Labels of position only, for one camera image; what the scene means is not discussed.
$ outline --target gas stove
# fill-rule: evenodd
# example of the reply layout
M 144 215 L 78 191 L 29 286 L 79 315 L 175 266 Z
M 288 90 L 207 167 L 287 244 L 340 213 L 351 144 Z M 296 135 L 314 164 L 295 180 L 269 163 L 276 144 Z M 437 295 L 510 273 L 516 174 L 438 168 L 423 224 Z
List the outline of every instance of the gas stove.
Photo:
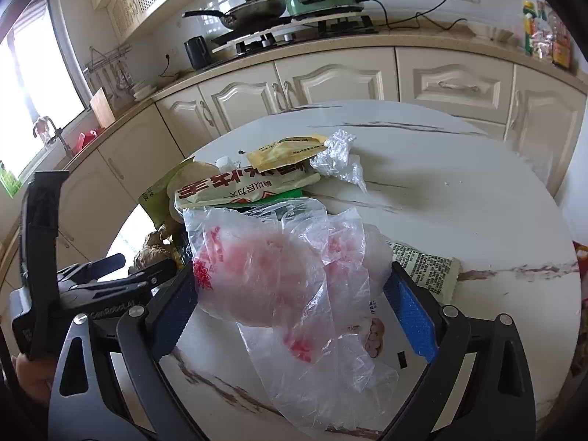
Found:
M 280 36 L 276 38 L 275 33 L 280 33 Z M 290 16 L 276 18 L 264 25 L 225 33 L 211 42 L 219 45 L 212 50 L 213 53 L 234 47 L 236 58 L 239 58 L 295 43 L 373 33 L 377 33 L 377 29 L 371 18 L 362 12 L 351 11 L 302 20 Z

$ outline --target screw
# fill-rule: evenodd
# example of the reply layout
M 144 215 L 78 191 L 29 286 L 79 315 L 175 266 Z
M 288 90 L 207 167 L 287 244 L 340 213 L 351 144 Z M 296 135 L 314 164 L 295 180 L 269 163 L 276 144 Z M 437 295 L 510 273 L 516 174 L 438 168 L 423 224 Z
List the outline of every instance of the screw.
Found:
M 129 308 L 129 315 L 133 318 L 140 317 L 145 313 L 145 307 L 142 305 L 135 305 L 134 307 Z
M 87 320 L 87 315 L 85 313 L 79 313 L 75 317 L 73 317 L 73 322 L 76 325 L 81 325 L 81 324 L 85 323 L 86 320 Z
M 499 320 L 501 321 L 501 323 L 503 325 L 512 325 L 513 324 L 513 319 L 505 313 L 503 313 L 502 315 L 499 316 Z
M 459 315 L 459 311 L 453 305 L 446 305 L 443 307 L 443 314 L 449 318 L 455 318 Z

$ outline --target cabinet handle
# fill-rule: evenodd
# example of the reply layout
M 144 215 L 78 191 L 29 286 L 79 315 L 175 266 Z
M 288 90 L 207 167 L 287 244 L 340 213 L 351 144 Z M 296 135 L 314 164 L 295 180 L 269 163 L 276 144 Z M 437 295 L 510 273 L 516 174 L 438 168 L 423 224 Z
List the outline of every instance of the cabinet handle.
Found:
M 116 176 L 120 179 L 120 180 L 124 180 L 125 177 L 122 175 L 122 172 L 119 171 L 119 169 L 117 168 L 116 164 L 114 163 L 114 161 L 112 160 L 112 157 L 108 158 L 108 165 L 111 166 L 111 169 L 114 171 L 114 174 L 116 174 Z
M 213 117 L 211 110 L 208 109 L 208 106 L 204 103 L 204 101 L 200 101 L 200 107 L 202 107 L 202 116 L 204 116 L 204 119 L 207 121 L 208 125 L 213 128 L 215 126 L 215 118 Z
M 63 245 L 65 248 L 70 248 L 71 246 L 67 243 L 66 240 L 64 240 L 64 238 L 61 235 L 57 236 L 57 241 Z
M 290 91 L 294 92 L 294 88 L 290 84 L 290 81 L 284 81 L 284 94 L 286 95 L 286 104 L 289 106 L 290 109 L 294 109 L 294 104 L 292 104 L 292 98 L 290 97 Z
M 285 109 L 282 107 L 282 104 L 280 103 L 280 98 L 278 98 L 278 96 L 277 96 L 277 91 L 280 89 L 280 85 L 277 83 L 274 83 L 274 84 L 272 84 L 272 88 L 273 88 L 273 97 L 276 100 L 277 108 L 280 110 L 280 113 L 283 113 L 285 111 Z
M 70 241 L 70 242 L 74 242 L 75 238 L 72 237 L 72 235 L 69 232 L 66 232 L 64 229 L 62 229 L 60 227 L 60 232 Z
M 448 83 L 446 81 L 440 81 L 437 83 L 440 87 L 444 87 L 446 89 L 455 89 L 456 91 L 472 91 L 474 93 L 479 93 L 480 88 L 476 85 L 468 86 L 468 85 L 454 85 L 452 83 Z
M 512 130 L 516 129 L 516 122 L 519 119 L 519 113 L 520 113 L 520 99 L 521 99 L 521 93 L 520 91 L 517 89 L 514 92 L 514 108 L 513 108 L 513 117 L 510 120 L 510 128 Z

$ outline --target faucet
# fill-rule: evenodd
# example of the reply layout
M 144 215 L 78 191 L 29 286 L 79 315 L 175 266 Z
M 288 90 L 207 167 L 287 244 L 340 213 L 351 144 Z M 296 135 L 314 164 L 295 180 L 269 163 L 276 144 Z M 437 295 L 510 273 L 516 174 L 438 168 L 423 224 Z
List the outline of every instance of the faucet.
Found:
M 55 135 L 53 137 L 51 137 L 50 139 L 47 138 L 47 136 L 49 135 L 48 122 L 51 123 L 51 126 L 53 126 L 53 129 L 55 131 Z M 65 142 L 65 139 L 61 135 L 62 132 L 63 132 L 63 129 L 62 128 L 57 129 L 55 127 L 54 122 L 51 120 L 51 117 L 49 117 L 49 116 L 39 117 L 39 119 L 37 119 L 33 125 L 33 136 L 34 137 L 39 136 L 41 138 L 41 140 L 45 143 L 45 146 L 50 146 L 57 139 L 59 139 L 61 142 L 61 145 L 65 149 L 65 154 L 67 155 L 69 160 L 72 160 L 74 158 L 74 152 L 71 150 L 71 147 L 69 147 L 67 142 Z

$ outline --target human hand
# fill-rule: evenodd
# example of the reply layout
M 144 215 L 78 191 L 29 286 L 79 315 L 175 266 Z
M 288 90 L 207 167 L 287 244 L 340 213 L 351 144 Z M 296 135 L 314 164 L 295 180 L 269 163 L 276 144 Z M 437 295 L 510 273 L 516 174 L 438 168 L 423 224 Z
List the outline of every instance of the human hand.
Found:
M 22 353 L 14 359 L 14 371 L 23 391 L 37 403 L 49 404 L 57 360 L 50 357 L 30 361 Z

